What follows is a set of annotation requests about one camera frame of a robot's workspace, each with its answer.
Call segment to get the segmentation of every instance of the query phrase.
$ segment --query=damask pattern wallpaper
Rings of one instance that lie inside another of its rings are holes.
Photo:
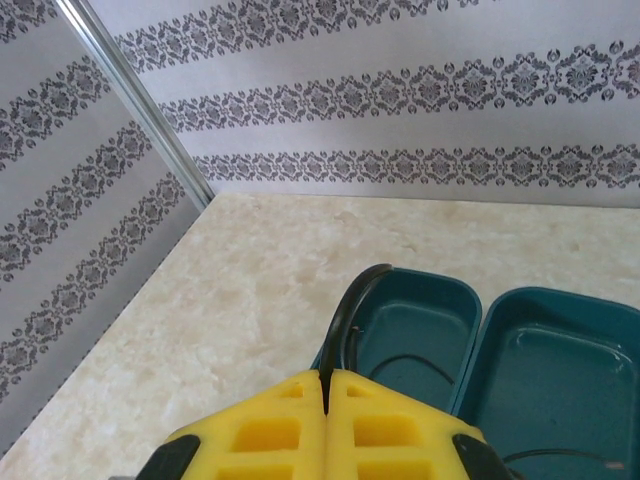
[[[0,1],[0,456],[198,215],[52,1]]]
[[[634,0],[91,3],[216,191],[640,205]]]

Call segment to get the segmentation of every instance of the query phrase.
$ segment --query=damask border stripe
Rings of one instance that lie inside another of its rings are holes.
[[[611,43],[607,53],[595,45],[576,46],[562,56],[557,49],[546,58],[518,54],[491,65],[467,60],[456,67],[447,63],[400,72],[378,72],[326,81],[312,80],[275,88],[250,89],[222,95],[161,103],[161,111],[176,131],[191,132],[250,125],[297,123],[303,120],[400,115],[417,112],[496,109],[553,105],[559,99],[586,103],[600,97],[611,100],[616,92],[640,98],[640,43],[624,50]]]
[[[605,151],[565,146],[371,150],[194,157],[209,181],[372,182],[398,184],[623,189],[639,182],[636,144]]]
[[[110,91],[102,70],[85,55],[55,78],[40,82],[38,90],[30,89],[27,98],[17,97],[8,109],[0,108],[0,172],[5,161],[17,161],[25,148],[34,148],[37,140],[62,128],[62,119],[72,120]]]
[[[76,266],[75,272],[40,303],[41,308],[24,319],[23,327],[13,331],[14,340],[0,342],[0,404],[10,393],[9,385],[21,382],[21,374],[31,370],[48,351],[48,345],[64,334],[65,327],[73,323],[185,195],[178,179],[167,173]]]
[[[18,38],[18,32],[27,33],[29,27],[39,27],[57,16],[54,0],[0,2],[0,40],[9,43]]]
[[[141,282],[140,287],[142,287],[142,286],[143,286],[143,285],[144,285],[144,284],[149,280],[149,278],[151,278],[151,275],[153,275],[153,273],[155,272],[155,270],[156,270],[160,265],[162,265],[162,262],[164,262],[164,260],[169,256],[169,254],[171,253],[171,251],[173,250],[173,248],[178,244],[178,242],[180,242],[180,240],[181,240],[181,238],[178,238],[175,242],[172,242],[172,244],[169,246],[169,250],[164,254],[164,256],[163,256],[163,257],[162,257],[162,258],[161,258],[157,263],[155,263],[154,265],[152,265],[152,267],[153,267],[153,268],[152,268],[152,271],[151,271],[149,274],[145,275],[145,278],[144,278],[144,280]],[[115,321],[115,320],[117,320],[117,318],[118,318],[119,314],[120,314],[121,312],[123,312],[123,311],[124,311],[124,309],[129,305],[129,303],[131,303],[131,301],[133,300],[133,298],[134,298],[134,297],[135,297],[135,295],[134,295],[134,293],[132,293],[132,294],[131,294],[131,296],[130,296],[129,298],[127,298],[127,299],[124,301],[124,303],[120,304],[120,306],[118,307],[118,314],[117,314],[117,315],[115,315],[115,316],[113,317],[113,320],[114,320],[114,321]],[[93,347],[95,347],[95,346],[96,346],[96,344],[97,344],[97,343],[100,341],[100,339],[102,338],[102,336],[103,336],[105,333],[107,333],[107,330],[109,330],[109,328],[111,328],[111,325],[112,325],[112,324],[110,323],[110,324],[109,324],[109,325],[107,325],[107,326],[106,326],[106,327],[105,327],[101,332],[99,332],[99,333],[98,333],[98,338],[96,338],[93,342],[91,342],[91,345],[90,345],[90,346],[89,346],[89,348],[84,352],[84,354],[82,355],[82,358],[80,359],[80,361],[78,362],[78,364],[74,366],[73,370],[69,371],[69,372],[68,372],[68,374],[67,374],[67,375],[65,375],[64,380],[62,380],[62,382],[60,382],[60,383],[57,385],[56,389],[55,389],[55,390],[52,390],[51,395],[49,395],[49,396],[48,396],[48,398],[46,399],[45,403],[44,403],[43,405],[41,405],[41,406],[38,408],[38,411],[37,411],[34,415],[32,415],[32,416],[31,416],[31,418],[29,419],[29,423],[28,423],[28,424],[26,424],[26,425],[25,425],[25,426],[20,430],[20,433],[18,434],[18,436],[19,436],[19,435],[22,435],[22,434],[27,430],[27,428],[29,427],[30,422],[32,422],[33,420],[35,420],[35,419],[36,419],[36,417],[37,417],[38,415],[40,415],[40,412],[42,412],[42,410],[44,409],[44,407],[46,407],[47,403],[49,403],[49,401],[51,401],[51,399],[55,396],[55,394],[58,392],[58,390],[60,390],[60,389],[62,388],[62,385],[64,385],[64,383],[69,379],[69,377],[71,376],[71,374],[75,371],[75,369],[76,369],[76,368],[78,368],[78,366],[80,365],[80,363],[81,363],[82,361],[84,361],[84,359],[85,359],[85,358],[87,358],[87,355],[89,355],[89,353],[91,353],[91,350],[93,350]],[[2,391],[2,385],[1,385],[1,384],[3,383],[3,380],[1,380],[1,378],[2,378],[2,377],[0,377],[0,391]],[[0,457],[1,457],[1,456],[4,456],[4,455],[9,451],[9,449],[10,449],[10,448],[15,444],[15,442],[17,441],[17,439],[18,439],[18,438],[16,437],[14,440],[12,440],[12,441],[11,441],[8,445],[6,445],[5,447],[0,446],[0,448],[4,448],[4,450],[0,451]]]
[[[227,8],[184,15],[115,37],[115,41],[138,74],[176,64],[197,62],[243,49],[269,47],[287,40],[302,40],[342,28],[355,29],[417,17],[437,9],[445,11],[449,1],[464,8],[479,0],[241,0]]]
[[[151,141],[142,127],[130,122],[38,198],[36,208],[25,208],[14,223],[6,224],[5,235],[0,234],[2,280],[12,281],[14,272],[24,270],[33,255],[53,243],[60,230],[66,230],[149,150]]]

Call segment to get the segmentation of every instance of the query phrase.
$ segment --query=yellow foam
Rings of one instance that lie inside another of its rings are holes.
[[[337,370],[327,417],[326,480],[468,480],[451,438],[480,430],[360,375]]]
[[[167,442],[200,438],[182,480],[468,480],[458,433],[484,442],[461,420],[344,370],[333,373],[325,416],[312,370]]]
[[[173,433],[200,438],[182,480],[321,480],[326,417],[317,371]]]

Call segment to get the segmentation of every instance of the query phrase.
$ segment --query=black strip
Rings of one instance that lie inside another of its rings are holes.
[[[159,447],[136,480],[180,480],[200,447],[195,435],[185,435]]]
[[[322,400],[324,403],[325,415],[329,413],[329,390],[331,388],[331,375],[336,364],[336,358],[340,350],[340,344],[345,340],[348,329],[351,327],[353,317],[356,314],[362,300],[371,292],[377,281],[384,275],[393,271],[393,267],[388,263],[381,263],[367,268],[358,275],[347,291],[342,296],[338,308],[336,308],[327,336],[322,345],[320,354],[320,364],[318,371],[320,383],[322,385]]]
[[[462,433],[452,441],[469,480],[512,480],[498,454],[486,443]]]

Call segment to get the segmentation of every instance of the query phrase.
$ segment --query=wallpaper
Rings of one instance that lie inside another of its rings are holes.
[[[197,217],[52,1],[0,2],[0,454]]]
[[[217,192],[640,205],[635,0],[90,3]]]

